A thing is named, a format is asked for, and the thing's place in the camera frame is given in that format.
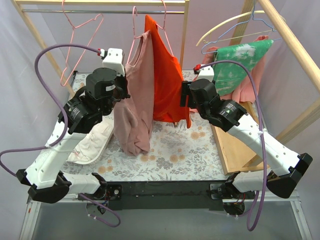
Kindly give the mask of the orange t-shirt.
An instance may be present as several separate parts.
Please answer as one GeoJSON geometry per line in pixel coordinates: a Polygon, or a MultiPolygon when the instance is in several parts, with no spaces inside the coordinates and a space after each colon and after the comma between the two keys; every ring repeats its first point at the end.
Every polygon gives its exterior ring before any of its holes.
{"type": "Polygon", "coordinates": [[[190,109],[181,107],[183,75],[178,59],[171,55],[158,32],[156,21],[145,16],[144,31],[151,34],[154,65],[154,107],[155,121],[178,123],[186,121],[189,129],[192,125],[190,109]]]}

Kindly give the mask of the dusty pink graphic t-shirt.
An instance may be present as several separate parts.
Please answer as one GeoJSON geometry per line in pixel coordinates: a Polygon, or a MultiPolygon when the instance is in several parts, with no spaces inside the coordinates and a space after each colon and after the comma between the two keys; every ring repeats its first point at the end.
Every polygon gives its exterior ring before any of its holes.
{"type": "Polygon", "coordinates": [[[130,98],[114,107],[113,134],[129,156],[150,151],[154,113],[154,53],[151,32],[139,38],[133,58],[125,65],[130,98]]]}

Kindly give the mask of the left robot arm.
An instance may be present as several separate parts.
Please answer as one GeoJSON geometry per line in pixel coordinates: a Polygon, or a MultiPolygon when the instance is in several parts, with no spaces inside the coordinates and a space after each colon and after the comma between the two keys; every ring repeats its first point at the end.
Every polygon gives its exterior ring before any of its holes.
{"type": "Polygon", "coordinates": [[[109,115],[117,102],[130,97],[127,86],[125,70],[100,67],[86,77],[85,86],[63,107],[67,119],[62,113],[58,115],[51,137],[62,134],[62,139],[42,150],[28,168],[16,172],[20,183],[29,186],[32,200],[53,204],[68,194],[87,194],[95,200],[106,196],[107,182],[98,173],[76,175],[62,172],[61,168],[103,116],[109,115]]]}

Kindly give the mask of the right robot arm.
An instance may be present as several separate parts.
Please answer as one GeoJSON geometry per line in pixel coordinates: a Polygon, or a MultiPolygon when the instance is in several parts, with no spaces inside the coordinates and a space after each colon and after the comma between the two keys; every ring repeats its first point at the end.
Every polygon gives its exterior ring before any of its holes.
{"type": "Polygon", "coordinates": [[[245,192],[269,190],[287,199],[313,161],[308,153],[296,153],[277,141],[240,104],[222,100],[215,84],[201,78],[183,81],[180,105],[196,109],[201,118],[237,138],[263,160],[268,169],[238,172],[225,182],[227,195],[237,199],[245,192]]]}

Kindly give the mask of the pink hanger holding orange shirt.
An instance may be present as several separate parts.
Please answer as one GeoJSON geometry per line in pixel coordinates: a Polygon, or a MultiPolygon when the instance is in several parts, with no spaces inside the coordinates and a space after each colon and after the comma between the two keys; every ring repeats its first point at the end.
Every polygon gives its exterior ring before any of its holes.
{"type": "Polygon", "coordinates": [[[164,0],[160,0],[163,7],[164,7],[164,17],[163,17],[163,25],[160,26],[158,23],[157,23],[157,26],[163,30],[164,32],[164,36],[165,36],[165,40],[166,40],[166,43],[167,43],[167,46],[169,48],[169,51],[171,53],[171,56],[174,56],[174,53],[173,53],[173,50],[172,50],[172,47],[171,47],[171,44],[170,44],[170,41],[169,41],[169,38],[168,38],[168,35],[167,35],[167,31],[166,31],[166,20],[167,20],[167,6],[166,6],[166,3],[164,0]]]}

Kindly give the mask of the green tie-dye garment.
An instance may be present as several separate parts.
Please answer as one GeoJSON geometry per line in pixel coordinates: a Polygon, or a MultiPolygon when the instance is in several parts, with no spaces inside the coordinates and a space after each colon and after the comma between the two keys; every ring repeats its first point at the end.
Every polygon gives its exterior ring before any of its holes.
{"type": "MultiPolygon", "coordinates": [[[[219,48],[214,61],[234,61],[251,71],[273,45],[272,39],[219,48]]],[[[232,93],[247,77],[246,71],[235,63],[225,62],[213,66],[215,87],[220,96],[232,93]]]]}

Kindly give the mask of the salmon pink pleated garment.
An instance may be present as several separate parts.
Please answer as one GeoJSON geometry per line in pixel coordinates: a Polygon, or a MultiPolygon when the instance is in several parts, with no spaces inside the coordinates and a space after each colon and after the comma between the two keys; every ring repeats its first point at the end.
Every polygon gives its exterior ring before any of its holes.
{"type": "MultiPolygon", "coordinates": [[[[266,53],[274,43],[267,35],[261,35],[253,42],[230,45],[227,47],[212,46],[205,52],[202,64],[215,61],[232,60],[243,64],[252,76],[256,92],[259,91],[264,74],[266,53]]],[[[247,73],[233,63],[219,63],[213,66],[216,90],[224,100],[254,103],[256,98],[247,73]]]]}

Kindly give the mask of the floral table cloth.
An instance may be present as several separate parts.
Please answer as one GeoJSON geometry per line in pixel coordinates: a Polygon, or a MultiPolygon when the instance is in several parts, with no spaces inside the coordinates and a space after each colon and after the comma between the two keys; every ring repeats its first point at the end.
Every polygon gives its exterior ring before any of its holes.
{"type": "Polygon", "coordinates": [[[70,174],[98,173],[107,181],[203,181],[225,180],[211,125],[191,113],[191,128],[155,121],[150,151],[138,156],[125,154],[112,136],[99,160],[91,164],[65,162],[70,174]]]}

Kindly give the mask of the right wooden clothes rack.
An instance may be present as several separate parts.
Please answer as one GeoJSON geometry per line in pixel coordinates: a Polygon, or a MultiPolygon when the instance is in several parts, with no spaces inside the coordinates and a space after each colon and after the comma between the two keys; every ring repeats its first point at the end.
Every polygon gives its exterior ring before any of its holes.
{"type": "MultiPolygon", "coordinates": [[[[320,2],[286,0],[279,13],[316,65],[320,64],[320,2]]],[[[259,98],[268,131],[320,166],[320,89],[315,87],[283,40],[276,41],[260,84],[259,98]]]]}

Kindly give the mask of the wooden clothes rack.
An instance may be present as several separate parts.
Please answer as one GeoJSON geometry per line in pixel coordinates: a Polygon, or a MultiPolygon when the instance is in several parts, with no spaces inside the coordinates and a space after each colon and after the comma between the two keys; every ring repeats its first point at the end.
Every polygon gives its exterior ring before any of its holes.
{"type": "Polygon", "coordinates": [[[182,39],[181,39],[181,48],[179,56],[179,64],[182,67],[184,62],[184,52],[185,52],[185,42],[186,42],[186,33],[187,33],[187,22],[189,14],[189,1],[188,0],[13,0],[12,5],[17,10],[18,14],[21,16],[25,25],[35,38],[39,47],[43,50],[47,48],[47,44],[42,38],[40,32],[32,22],[29,17],[29,13],[70,13],[70,14],[130,14],[130,11],[127,10],[104,10],[103,7],[181,7],[183,11],[169,11],[164,10],[166,14],[171,15],[183,15],[183,24],[182,24],[182,39]],[[48,6],[96,6],[95,10],[46,10],[46,9],[26,9],[26,5],[48,5],[48,6]]]}
{"type": "MultiPolygon", "coordinates": [[[[320,64],[320,2],[286,0],[279,13],[316,65],[320,64]]],[[[268,131],[320,166],[320,89],[315,87],[283,40],[276,41],[260,84],[259,98],[268,131]]]]}

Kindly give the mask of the left wooden clothes rack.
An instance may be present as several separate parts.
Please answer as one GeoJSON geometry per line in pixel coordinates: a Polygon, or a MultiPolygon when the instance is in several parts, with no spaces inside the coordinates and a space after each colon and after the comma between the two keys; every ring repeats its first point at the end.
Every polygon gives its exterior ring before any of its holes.
{"type": "Polygon", "coordinates": [[[12,5],[17,10],[18,14],[21,16],[25,25],[35,38],[39,47],[43,50],[47,48],[47,44],[42,38],[40,32],[32,22],[29,17],[29,13],[70,13],[70,14],[130,14],[130,11],[127,10],[104,10],[103,7],[181,7],[183,11],[169,11],[164,10],[166,14],[171,15],[183,15],[183,24],[182,24],[182,39],[181,39],[181,48],[179,56],[179,64],[182,67],[184,62],[184,52],[185,52],[185,42],[186,42],[186,33],[187,33],[187,22],[189,14],[189,1],[188,0],[13,0],[12,5]],[[46,9],[26,9],[26,5],[48,5],[48,6],[96,6],[95,10],[46,10],[46,9]]]}

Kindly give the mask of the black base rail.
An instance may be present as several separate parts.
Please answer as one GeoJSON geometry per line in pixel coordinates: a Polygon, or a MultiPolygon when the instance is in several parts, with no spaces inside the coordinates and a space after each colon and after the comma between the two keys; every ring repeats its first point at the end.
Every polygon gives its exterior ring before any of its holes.
{"type": "Polygon", "coordinates": [[[208,209],[222,211],[224,199],[243,194],[224,180],[113,181],[106,185],[108,207],[120,210],[208,209]]]}

